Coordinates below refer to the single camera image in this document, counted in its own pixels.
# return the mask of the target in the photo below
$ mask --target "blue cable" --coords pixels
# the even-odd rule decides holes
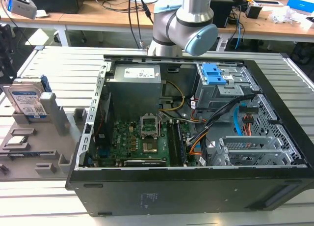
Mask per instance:
[[[240,7],[240,14],[239,14],[239,17],[237,18],[237,26],[238,26],[238,29],[239,29],[239,35],[237,37],[237,42],[236,42],[236,46],[235,46],[235,49],[237,49],[238,45],[239,45],[239,42],[240,42],[240,36],[241,36],[241,28],[240,28],[240,15],[241,15],[241,6]]]
[[[236,107],[235,108],[235,111],[234,111],[234,124],[235,124],[235,129],[236,129],[236,132],[239,136],[243,136],[242,132],[241,132],[241,129],[240,129],[240,126],[239,126],[239,123],[237,121],[237,113],[239,111],[239,107]]]
[[[238,28],[239,28],[239,35],[237,37],[237,42],[236,42],[236,46],[235,46],[235,49],[237,49],[238,45],[239,45],[239,42],[240,42],[240,36],[241,36],[241,28],[240,28],[240,25],[238,25]]]

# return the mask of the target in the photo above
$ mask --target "aluminum work table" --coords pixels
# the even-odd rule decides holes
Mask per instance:
[[[65,112],[88,108],[104,54],[144,55],[137,49],[44,47],[34,50],[19,76],[45,74],[57,103]],[[208,52],[210,58],[252,59],[258,64],[287,107],[314,141],[314,84],[289,59],[280,54]],[[13,108],[0,95],[0,142],[13,118]],[[274,211],[90,217],[64,181],[0,182],[0,225],[213,225],[213,226],[313,226],[314,190],[305,191]]]

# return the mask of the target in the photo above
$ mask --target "cpu chip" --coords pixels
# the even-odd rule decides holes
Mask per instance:
[[[144,141],[143,153],[157,153],[157,141],[156,140]]]

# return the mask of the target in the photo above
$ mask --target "wooden desk surface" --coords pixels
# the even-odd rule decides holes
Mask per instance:
[[[278,0],[282,4],[286,4],[288,0]],[[295,37],[307,37],[314,35],[314,28],[304,29],[300,27],[300,24],[292,21],[290,23],[278,23],[275,24],[269,18],[271,12],[261,10],[257,19],[250,19],[245,16],[245,13],[241,12],[240,22],[245,27],[245,34],[265,34],[265,35],[280,35],[280,36],[295,36]],[[219,32],[234,32],[235,26],[227,25],[226,28],[220,28]]]
[[[111,8],[127,9],[129,5],[126,1],[128,0],[111,0],[110,3],[112,4],[121,3],[120,5],[111,5]],[[148,7],[150,11],[153,12],[154,4],[149,4]],[[139,12],[138,16],[141,28],[153,28],[152,23],[146,17],[144,12]],[[131,21],[132,25],[137,26],[135,13],[131,13]],[[121,13],[104,9],[95,1],[84,1],[84,4],[80,8],[78,14],[63,14],[59,20],[59,23],[66,25],[130,27],[128,13]]]
[[[23,23],[39,23],[39,24],[59,24],[59,19],[63,15],[63,13],[57,13],[57,12],[50,12],[48,17],[45,18],[35,18],[29,19],[17,14],[13,14],[11,12],[8,12],[9,16],[14,20],[14,22],[23,22]],[[0,5],[0,17],[1,21],[10,22],[11,20],[8,18],[6,13],[4,12],[4,9]]]
[[[125,9],[128,7],[128,0],[111,0],[112,8]],[[288,0],[279,0],[282,3],[287,3]],[[153,12],[154,4],[149,5],[150,11]],[[245,27],[245,34],[265,34],[273,36],[287,36],[287,37],[309,37],[314,36],[314,28],[303,29],[297,22],[275,24],[269,18],[271,12],[261,11],[257,19],[249,19],[245,13],[241,13],[240,22]],[[0,7],[1,20],[10,21]],[[114,12],[102,8],[95,1],[85,1],[78,14],[63,14],[63,13],[49,13],[49,17],[36,18],[31,20],[22,16],[12,14],[16,22],[24,23],[44,23],[44,24],[61,24],[61,25],[84,25],[84,26],[103,26],[103,27],[126,27],[129,28],[129,18],[127,13]],[[145,16],[144,12],[139,12],[139,19],[141,28],[153,28],[150,20]],[[136,14],[131,13],[131,20],[134,27],[137,26]],[[227,25],[226,28],[220,28],[220,33],[233,33],[235,31],[234,25]]]

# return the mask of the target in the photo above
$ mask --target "blue box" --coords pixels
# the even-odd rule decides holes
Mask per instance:
[[[312,13],[314,11],[314,0],[289,0],[287,6]]]

